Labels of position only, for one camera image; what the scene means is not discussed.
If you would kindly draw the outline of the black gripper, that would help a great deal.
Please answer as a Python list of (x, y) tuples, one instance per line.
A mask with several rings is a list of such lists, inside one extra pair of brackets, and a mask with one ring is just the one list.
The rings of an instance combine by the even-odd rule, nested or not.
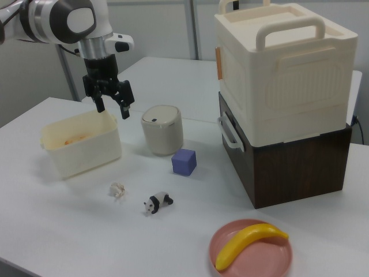
[(114, 54), (100, 59), (84, 59), (87, 74), (82, 78), (86, 96), (92, 98), (98, 113), (105, 110), (102, 96), (109, 96), (127, 119), (134, 96), (129, 81), (118, 80), (118, 64)]

